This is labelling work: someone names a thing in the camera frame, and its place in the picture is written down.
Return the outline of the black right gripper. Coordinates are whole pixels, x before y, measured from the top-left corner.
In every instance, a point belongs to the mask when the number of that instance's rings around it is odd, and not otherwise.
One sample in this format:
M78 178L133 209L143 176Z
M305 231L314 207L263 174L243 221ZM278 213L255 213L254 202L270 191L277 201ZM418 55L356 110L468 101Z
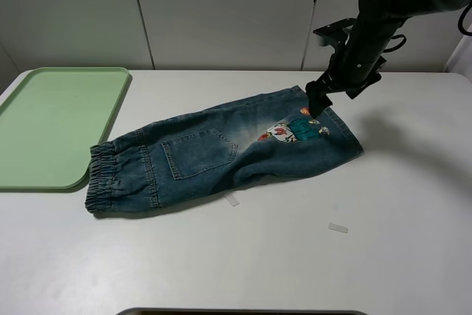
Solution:
M378 68L384 63L381 54L386 45L386 21L356 19L346 42L336 47L325 73L305 86L312 118L332 106L327 94L345 92L354 99L378 82L381 78Z

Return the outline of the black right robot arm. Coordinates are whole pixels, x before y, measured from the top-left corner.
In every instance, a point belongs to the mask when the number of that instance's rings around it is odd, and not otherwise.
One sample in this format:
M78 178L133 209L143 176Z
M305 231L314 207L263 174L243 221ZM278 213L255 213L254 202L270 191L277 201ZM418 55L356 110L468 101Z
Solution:
M361 92L381 79L380 70L386 63L384 55L401 48L389 46L392 39L406 43L406 36L397 31L405 22L418 15L461 10L459 31L471 32L463 21L471 9L471 0L358 0L356 18L346 18L314 30L322 45L334 49L324 73L305 87L308 110L317 118L333 103L329 94L344 92L355 99Z

